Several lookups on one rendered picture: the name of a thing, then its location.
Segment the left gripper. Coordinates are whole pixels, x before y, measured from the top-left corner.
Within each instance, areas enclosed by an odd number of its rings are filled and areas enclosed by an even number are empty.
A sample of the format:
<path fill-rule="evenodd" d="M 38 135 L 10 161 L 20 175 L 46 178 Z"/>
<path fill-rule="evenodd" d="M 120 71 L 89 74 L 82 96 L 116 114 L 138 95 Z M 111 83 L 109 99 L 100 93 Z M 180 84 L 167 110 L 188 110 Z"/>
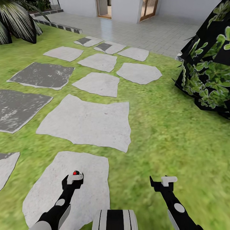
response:
<path fill-rule="evenodd" d="M 70 190 L 70 191 L 74 192 L 75 189 L 79 189 L 81 187 L 81 185 L 83 184 L 83 179 L 74 180 L 71 183 L 67 183 L 67 179 L 68 179 L 68 176 L 65 177 L 64 180 L 62 181 L 63 191 Z"/>

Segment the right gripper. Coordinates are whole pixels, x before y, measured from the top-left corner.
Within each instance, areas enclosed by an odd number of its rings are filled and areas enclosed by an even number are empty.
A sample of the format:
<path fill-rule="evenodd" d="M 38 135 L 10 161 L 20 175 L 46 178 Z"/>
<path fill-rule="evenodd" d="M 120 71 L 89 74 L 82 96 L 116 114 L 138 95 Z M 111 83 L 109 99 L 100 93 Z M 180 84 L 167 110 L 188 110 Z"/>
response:
<path fill-rule="evenodd" d="M 155 192 L 161 192 L 163 196 L 165 196 L 166 193 L 173 193 L 173 182 L 169 182 L 169 186 L 164 187 L 161 182 L 154 182 L 151 177 L 150 180 L 151 187 L 154 187 Z"/>

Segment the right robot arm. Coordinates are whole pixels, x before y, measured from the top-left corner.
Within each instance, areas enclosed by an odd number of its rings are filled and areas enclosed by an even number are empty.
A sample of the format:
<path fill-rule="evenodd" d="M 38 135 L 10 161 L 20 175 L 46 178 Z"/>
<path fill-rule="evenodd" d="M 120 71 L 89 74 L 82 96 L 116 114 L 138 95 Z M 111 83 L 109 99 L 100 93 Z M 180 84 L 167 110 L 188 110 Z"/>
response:
<path fill-rule="evenodd" d="M 173 183 L 177 182 L 175 176 L 161 177 L 162 182 L 154 182 L 150 177 L 151 187 L 155 192 L 161 192 L 168 206 L 168 217 L 175 230 L 203 230 L 200 225 L 196 225 L 188 216 L 184 206 L 173 194 Z"/>

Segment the robot trunk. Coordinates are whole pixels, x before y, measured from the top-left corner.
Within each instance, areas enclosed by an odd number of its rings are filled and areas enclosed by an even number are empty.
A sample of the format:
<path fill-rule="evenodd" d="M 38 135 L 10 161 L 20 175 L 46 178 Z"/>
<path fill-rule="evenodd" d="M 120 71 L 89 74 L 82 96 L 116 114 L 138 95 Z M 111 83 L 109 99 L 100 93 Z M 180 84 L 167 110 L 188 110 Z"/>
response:
<path fill-rule="evenodd" d="M 138 230 L 133 210 L 97 210 L 92 230 Z"/>

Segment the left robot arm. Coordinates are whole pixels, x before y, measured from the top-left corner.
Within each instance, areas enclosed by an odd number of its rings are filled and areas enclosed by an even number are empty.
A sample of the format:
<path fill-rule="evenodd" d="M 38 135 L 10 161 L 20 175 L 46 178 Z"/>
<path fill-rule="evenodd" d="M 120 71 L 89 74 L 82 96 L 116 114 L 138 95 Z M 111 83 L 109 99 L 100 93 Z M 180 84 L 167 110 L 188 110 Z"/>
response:
<path fill-rule="evenodd" d="M 63 193 L 55 206 L 44 212 L 29 230 L 59 230 L 71 211 L 71 198 L 75 189 L 83 184 L 83 175 L 69 175 L 62 181 Z"/>

